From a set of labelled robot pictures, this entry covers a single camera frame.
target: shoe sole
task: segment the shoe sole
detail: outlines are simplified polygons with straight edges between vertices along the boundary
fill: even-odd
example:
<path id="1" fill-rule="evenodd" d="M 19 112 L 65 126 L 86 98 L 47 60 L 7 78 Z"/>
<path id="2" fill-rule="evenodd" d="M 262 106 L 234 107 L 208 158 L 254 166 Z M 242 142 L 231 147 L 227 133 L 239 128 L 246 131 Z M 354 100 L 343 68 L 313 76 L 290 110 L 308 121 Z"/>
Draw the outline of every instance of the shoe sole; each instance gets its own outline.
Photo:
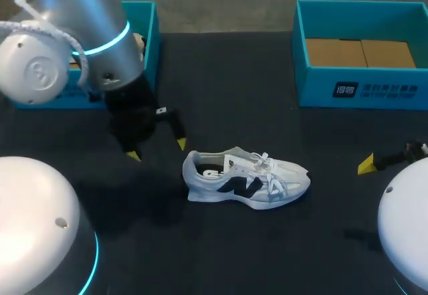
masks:
<path id="1" fill-rule="evenodd" d="M 303 191 L 299 195 L 293 196 L 290 199 L 276 201 L 274 203 L 263 203 L 261 201 L 254 201 L 254 200 L 251 200 L 242 196 L 238 196 L 238 195 L 233 195 L 230 193 L 218 193 L 218 192 L 207 191 L 202 189 L 189 188 L 189 196 L 187 197 L 187 200 L 196 201 L 199 203 L 219 203 L 222 201 L 236 200 L 246 204 L 247 206 L 255 210 L 267 210 L 267 209 L 273 209 L 276 207 L 281 207 L 288 203 L 291 203 L 299 199 L 305 192 L 306 191 Z"/>

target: black n logo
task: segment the black n logo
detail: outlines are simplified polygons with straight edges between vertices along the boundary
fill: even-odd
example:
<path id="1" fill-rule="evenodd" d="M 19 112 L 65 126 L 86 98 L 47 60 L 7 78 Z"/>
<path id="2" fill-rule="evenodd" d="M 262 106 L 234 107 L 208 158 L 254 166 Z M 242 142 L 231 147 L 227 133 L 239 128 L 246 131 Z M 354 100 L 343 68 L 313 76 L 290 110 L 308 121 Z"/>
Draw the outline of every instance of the black n logo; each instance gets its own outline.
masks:
<path id="1" fill-rule="evenodd" d="M 259 177 L 256 177 L 254 181 L 247 188 L 247 178 L 244 177 L 233 177 L 226 182 L 222 188 L 218 189 L 219 193 L 228 193 L 234 191 L 233 193 L 238 196 L 245 198 L 251 198 L 256 192 L 258 192 L 263 187 L 263 183 Z"/>

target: black table surface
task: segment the black table surface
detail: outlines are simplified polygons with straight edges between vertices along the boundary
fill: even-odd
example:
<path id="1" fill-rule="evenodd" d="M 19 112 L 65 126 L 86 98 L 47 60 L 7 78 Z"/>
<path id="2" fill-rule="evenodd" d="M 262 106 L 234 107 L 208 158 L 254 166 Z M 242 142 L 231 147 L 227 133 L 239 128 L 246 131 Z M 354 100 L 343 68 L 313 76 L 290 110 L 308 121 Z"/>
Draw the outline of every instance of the black table surface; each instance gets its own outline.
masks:
<path id="1" fill-rule="evenodd" d="M 181 152 L 160 125 L 138 163 L 100 110 L 0 118 L 1 156 L 39 159 L 72 183 L 106 254 L 111 294 L 401 294 L 377 237 L 377 208 L 404 165 L 358 177 L 373 149 L 428 139 L 426 112 L 298 108 L 290 33 L 163 35 L 160 103 L 181 111 Z M 312 173 L 299 201 L 254 211 L 190 203 L 190 150 L 267 152 Z"/>

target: shoe logo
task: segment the shoe logo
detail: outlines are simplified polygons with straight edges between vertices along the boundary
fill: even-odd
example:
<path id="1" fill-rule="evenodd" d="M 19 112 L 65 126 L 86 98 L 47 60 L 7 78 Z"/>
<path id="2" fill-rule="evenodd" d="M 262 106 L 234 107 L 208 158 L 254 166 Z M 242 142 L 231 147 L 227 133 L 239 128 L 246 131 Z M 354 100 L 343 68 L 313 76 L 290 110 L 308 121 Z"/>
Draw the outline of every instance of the shoe logo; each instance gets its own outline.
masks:
<path id="1" fill-rule="evenodd" d="M 221 177 L 223 175 L 223 171 L 221 171 L 220 173 L 216 170 L 205 170 L 202 174 L 202 176 L 206 177 L 206 178 L 213 178 L 213 179 L 217 179 L 218 177 Z"/>
<path id="2" fill-rule="evenodd" d="M 263 187 L 263 183 L 259 177 L 256 177 L 253 182 L 247 188 L 247 178 L 234 177 L 230 178 L 220 189 L 219 193 L 229 193 L 233 191 L 235 195 L 251 198 Z"/>

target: box label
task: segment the box label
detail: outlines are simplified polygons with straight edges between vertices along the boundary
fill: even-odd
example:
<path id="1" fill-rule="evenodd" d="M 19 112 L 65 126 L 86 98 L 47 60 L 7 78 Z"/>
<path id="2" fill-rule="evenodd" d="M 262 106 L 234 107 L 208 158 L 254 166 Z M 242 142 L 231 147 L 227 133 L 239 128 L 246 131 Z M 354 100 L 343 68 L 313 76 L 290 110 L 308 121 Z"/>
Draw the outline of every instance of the box label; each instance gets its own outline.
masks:
<path id="1" fill-rule="evenodd" d="M 333 98 L 354 98 L 357 88 L 358 82 L 337 82 Z"/>
<path id="2" fill-rule="evenodd" d="M 408 84 L 364 84 L 361 98 L 412 99 L 418 87 Z"/>

